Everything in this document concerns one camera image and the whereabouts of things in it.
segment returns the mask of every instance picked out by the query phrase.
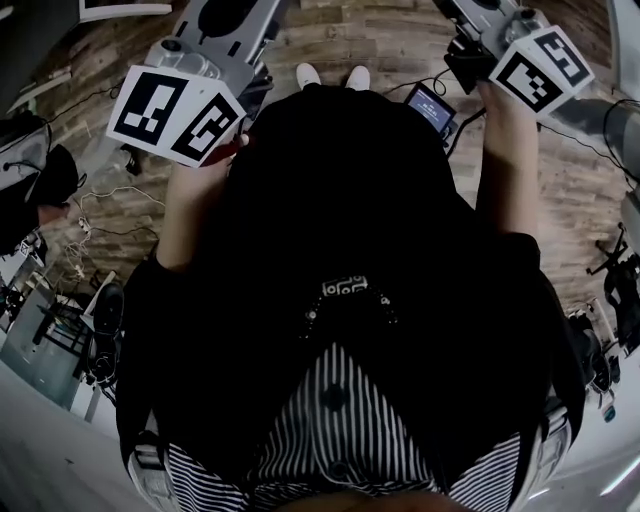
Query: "white sneaker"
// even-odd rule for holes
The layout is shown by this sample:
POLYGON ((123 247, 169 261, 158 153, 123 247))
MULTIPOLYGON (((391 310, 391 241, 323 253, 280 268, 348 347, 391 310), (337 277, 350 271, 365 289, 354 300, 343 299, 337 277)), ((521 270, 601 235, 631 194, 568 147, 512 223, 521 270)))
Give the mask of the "white sneaker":
POLYGON ((356 66, 347 81, 347 87, 355 91, 368 91, 371 87, 371 73, 364 66, 356 66))
POLYGON ((296 77, 298 78, 298 85, 300 89, 304 89, 309 84, 321 85, 320 75, 311 64, 303 62, 296 69, 296 77))

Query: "display screen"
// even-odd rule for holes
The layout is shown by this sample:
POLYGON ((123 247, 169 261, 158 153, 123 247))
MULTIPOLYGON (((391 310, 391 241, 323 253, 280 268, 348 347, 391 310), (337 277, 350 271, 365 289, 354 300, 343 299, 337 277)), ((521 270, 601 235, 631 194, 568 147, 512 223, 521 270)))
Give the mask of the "display screen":
POLYGON ((455 115, 453 109, 443 105, 442 100, 436 99, 435 94, 426 88, 416 87, 407 103, 426 117, 438 133, 443 132, 455 115))

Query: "sleeve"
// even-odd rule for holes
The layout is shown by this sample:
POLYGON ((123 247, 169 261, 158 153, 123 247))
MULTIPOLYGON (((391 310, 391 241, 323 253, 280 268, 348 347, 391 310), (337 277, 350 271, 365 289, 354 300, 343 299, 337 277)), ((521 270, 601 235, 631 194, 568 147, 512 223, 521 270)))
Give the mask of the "sleeve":
POLYGON ((497 242, 499 257, 509 269, 540 270, 540 248, 531 235, 509 233, 500 235, 497 242))
POLYGON ((155 257, 141 263, 125 287, 124 339, 118 362, 116 421, 127 464, 154 400, 161 352, 175 342, 180 297, 188 277, 162 267, 155 257))

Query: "white marker cube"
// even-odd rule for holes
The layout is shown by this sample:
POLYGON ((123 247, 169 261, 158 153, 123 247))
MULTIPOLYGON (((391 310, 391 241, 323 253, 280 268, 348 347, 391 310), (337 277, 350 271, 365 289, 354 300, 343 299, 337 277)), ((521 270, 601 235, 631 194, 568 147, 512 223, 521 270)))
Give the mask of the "white marker cube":
POLYGON ((200 167, 245 115, 221 80, 171 68, 133 66, 120 90, 107 135, 200 167))
POLYGON ((576 96, 594 78, 578 49, 557 26, 516 40, 490 77, 539 118, 576 96))

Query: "black device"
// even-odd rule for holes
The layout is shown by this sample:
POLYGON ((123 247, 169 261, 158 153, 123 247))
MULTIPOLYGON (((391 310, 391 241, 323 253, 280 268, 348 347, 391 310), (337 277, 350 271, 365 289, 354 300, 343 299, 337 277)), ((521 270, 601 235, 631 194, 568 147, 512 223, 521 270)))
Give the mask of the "black device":
POLYGON ((457 129, 457 125, 453 122, 456 111, 423 83, 416 84, 405 100, 405 104, 422 114, 433 125, 443 141, 446 141, 457 129))

